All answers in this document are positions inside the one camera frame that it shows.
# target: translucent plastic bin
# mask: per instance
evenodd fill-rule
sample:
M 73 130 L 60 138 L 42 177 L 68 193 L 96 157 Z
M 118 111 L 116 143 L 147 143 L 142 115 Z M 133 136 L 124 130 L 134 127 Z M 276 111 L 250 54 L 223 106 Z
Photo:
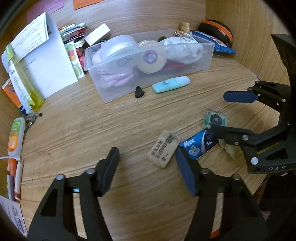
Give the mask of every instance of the translucent plastic bin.
M 161 36 L 173 37 L 173 33 L 174 30 L 169 29 L 136 33 L 130 36 L 139 43 L 147 39 L 157 41 Z M 214 43 L 197 36 L 193 36 L 193 38 L 198 43 L 168 44 L 145 48 L 133 47 L 133 49 L 128 51 L 128 54 L 117 55 L 115 58 L 110 56 L 101 62 L 97 60 L 99 56 L 98 51 L 101 49 L 101 43 L 99 43 L 86 49 L 84 70 L 89 71 L 102 100 L 107 103 L 134 92 L 138 85 L 144 88 L 173 77 L 183 76 L 201 70 L 209 70 L 214 51 Z M 200 51 L 198 61 L 193 63 L 188 64 L 188 62 L 194 60 L 194 58 L 190 59 L 190 57 L 186 61 L 183 61 L 183 63 L 175 59 L 172 61 L 171 57 L 167 57 L 171 53 L 175 53 L 178 57 L 179 53 L 181 55 L 181 52 L 188 49 L 196 49 L 197 47 L 199 50 L 202 49 L 202 51 Z M 148 71 L 151 71 L 150 63 L 151 66 L 154 64 L 156 68 L 164 66 L 157 72 L 150 74 L 144 73 L 143 68 L 146 67 Z

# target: wooden table surface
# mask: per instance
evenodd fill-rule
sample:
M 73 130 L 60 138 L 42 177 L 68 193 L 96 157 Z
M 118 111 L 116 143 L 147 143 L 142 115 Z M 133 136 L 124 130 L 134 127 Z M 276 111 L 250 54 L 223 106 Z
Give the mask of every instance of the wooden table surface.
M 136 99 L 134 93 L 103 103 L 88 74 L 45 100 L 43 117 L 29 129 L 23 145 L 21 206 L 27 228 L 58 174 L 80 175 L 106 157 L 112 146 L 120 150 L 120 163 L 110 191 L 100 198 L 108 229 L 114 240 L 183 240 L 198 198 L 187 191 L 175 157 L 165 169 L 146 159 L 163 130 L 185 140 L 202 129 L 207 108 L 228 116 L 229 126 L 262 132 L 276 125 L 278 113 L 255 102 L 226 103 L 225 91 L 246 90 L 254 74 L 226 57 L 213 57 L 208 72 L 189 75 L 185 87 L 155 94 L 151 87 Z M 215 174 L 241 175 L 254 193 L 265 175 L 247 173 L 241 150 L 236 160 L 215 146 L 199 159 Z M 86 237 L 74 196 L 79 235 Z M 221 219 L 218 197 L 213 230 Z

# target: blue gripper pad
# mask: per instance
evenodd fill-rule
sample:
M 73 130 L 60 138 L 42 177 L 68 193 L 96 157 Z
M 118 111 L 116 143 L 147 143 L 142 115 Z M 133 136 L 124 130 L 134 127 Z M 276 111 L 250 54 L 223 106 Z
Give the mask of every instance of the blue gripper pad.
M 226 102 L 238 103 L 253 103 L 258 100 L 258 95 L 252 91 L 227 91 L 224 93 L 223 98 Z
M 197 196 L 194 174 L 180 148 L 176 149 L 175 155 L 187 190 L 193 194 L 193 196 Z

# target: yellow glue bottle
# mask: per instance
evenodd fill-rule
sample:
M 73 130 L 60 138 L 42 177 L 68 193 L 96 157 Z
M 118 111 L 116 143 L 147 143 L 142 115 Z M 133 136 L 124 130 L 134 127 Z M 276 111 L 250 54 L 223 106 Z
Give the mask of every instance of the yellow glue bottle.
M 5 51 L 9 67 L 8 74 L 17 95 L 22 95 L 32 110 L 37 112 L 43 106 L 41 95 L 32 86 L 10 44 L 6 46 Z
M 7 152 L 8 156 L 20 161 L 22 141 L 24 139 L 26 121 L 23 117 L 16 118 L 10 130 Z

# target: blue max package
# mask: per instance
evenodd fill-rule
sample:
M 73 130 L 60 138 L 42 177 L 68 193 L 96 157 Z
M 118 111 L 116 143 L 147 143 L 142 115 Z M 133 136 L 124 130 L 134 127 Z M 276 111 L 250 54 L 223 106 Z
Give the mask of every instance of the blue max package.
M 180 146 L 185 148 L 190 158 L 198 159 L 217 143 L 218 140 L 213 138 L 209 130 L 203 129 L 186 141 L 181 142 Z

